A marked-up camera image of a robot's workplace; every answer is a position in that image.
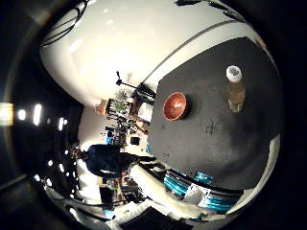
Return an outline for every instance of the person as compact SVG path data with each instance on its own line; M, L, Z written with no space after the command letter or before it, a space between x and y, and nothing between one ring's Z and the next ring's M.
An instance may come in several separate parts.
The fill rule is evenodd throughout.
M115 145L92 145L87 151L73 149L71 156L74 159L82 159L91 173L103 178L120 177L121 172L126 171L133 162L155 160L150 156L120 152L120 148L121 146Z

